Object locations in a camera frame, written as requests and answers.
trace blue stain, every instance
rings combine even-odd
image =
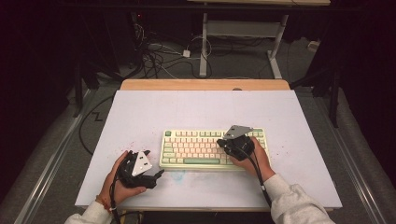
[[[181,182],[183,180],[184,174],[186,173],[185,171],[172,171],[170,172],[171,176],[174,180],[176,180],[177,182]]]

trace human hand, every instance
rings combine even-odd
[[[250,139],[254,143],[254,153],[252,153],[250,157],[251,159],[253,159],[256,165],[257,165],[256,163],[256,157],[257,157],[257,162],[259,163],[259,167],[262,172],[262,180],[265,181],[269,179],[271,176],[273,176],[275,172],[271,169],[267,153],[265,153],[265,150],[264,148],[262,148],[259,141],[257,141],[255,137],[250,137]],[[253,164],[249,159],[244,159],[242,161],[239,161],[234,157],[230,157],[230,159],[234,165],[240,166],[245,170],[247,170],[252,175],[257,176],[256,170],[254,169]]]
[[[96,201],[101,203],[102,205],[106,206],[110,206],[110,186],[113,183],[114,180],[114,176],[116,175],[117,172],[117,168],[119,168],[121,162],[123,161],[123,159],[126,157],[126,155],[128,154],[128,151],[125,151],[124,153],[122,153],[122,155],[116,160],[116,162],[113,165],[113,168],[111,169],[110,173],[108,173],[105,182],[102,186],[102,190],[100,191],[100,194],[98,195],[98,197],[96,198]],[[146,191],[145,187],[136,187],[133,189],[127,189],[125,188],[122,183],[117,180],[116,181],[116,185],[114,188],[114,201],[116,202],[116,204],[120,204],[122,203],[125,199],[138,195],[140,193],[143,193]]]

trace person's right hand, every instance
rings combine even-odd
[[[250,157],[251,159],[253,159],[254,163],[256,163],[256,158],[255,158],[256,155],[257,161],[259,162],[260,170],[262,172],[262,180],[265,181],[269,179],[271,176],[273,176],[275,172],[271,169],[267,153],[265,153],[265,150],[264,148],[262,148],[259,141],[257,141],[255,137],[250,137],[250,139],[254,143],[254,153],[251,153]],[[231,161],[233,162],[234,165],[240,166],[245,170],[247,170],[252,175],[257,176],[256,170],[254,169],[253,164],[251,164],[251,161],[249,159],[244,159],[242,161],[239,161],[236,158],[231,157]]]

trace person's right arm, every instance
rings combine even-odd
[[[267,154],[257,141],[254,143],[254,153],[251,157],[260,166],[262,180],[272,201],[271,216],[275,223],[333,223],[323,206],[309,197],[299,185],[289,185],[280,175],[271,168]],[[245,168],[252,175],[257,173],[250,160],[238,161],[231,158],[237,166]]]

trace person's left hand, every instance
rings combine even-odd
[[[114,175],[116,175],[117,168],[120,166],[121,162],[123,159],[126,157],[128,154],[128,151],[125,151],[122,153],[122,155],[116,160],[116,162],[113,165],[113,168],[111,169],[111,172],[108,173],[105,183],[102,186],[102,190],[100,191],[100,194],[98,195],[96,201],[103,204],[105,203],[107,206],[110,206],[110,186],[113,183],[114,180]],[[143,193],[146,191],[145,187],[136,187],[133,189],[127,189],[125,188],[122,183],[117,180],[116,181],[116,186],[114,188],[114,201],[116,204],[122,203],[125,199],[129,197],[133,197],[135,195],[138,195],[140,193]]]

